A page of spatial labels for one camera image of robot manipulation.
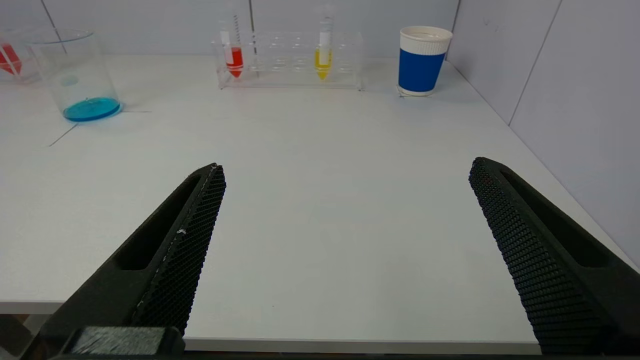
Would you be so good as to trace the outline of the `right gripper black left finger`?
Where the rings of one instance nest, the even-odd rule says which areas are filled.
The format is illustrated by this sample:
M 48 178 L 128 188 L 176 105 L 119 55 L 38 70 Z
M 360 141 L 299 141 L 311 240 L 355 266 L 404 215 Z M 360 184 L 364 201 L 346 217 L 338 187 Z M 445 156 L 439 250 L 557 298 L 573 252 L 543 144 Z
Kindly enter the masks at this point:
M 41 326 L 22 360 L 178 360 L 226 193 L 195 170 Z

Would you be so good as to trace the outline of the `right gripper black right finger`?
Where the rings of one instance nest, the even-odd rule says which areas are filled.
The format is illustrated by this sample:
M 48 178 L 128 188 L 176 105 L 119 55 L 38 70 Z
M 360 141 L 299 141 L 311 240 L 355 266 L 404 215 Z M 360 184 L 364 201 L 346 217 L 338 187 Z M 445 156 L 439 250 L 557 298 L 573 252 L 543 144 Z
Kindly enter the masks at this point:
M 639 272 L 504 164 L 468 181 L 542 354 L 637 357 Z

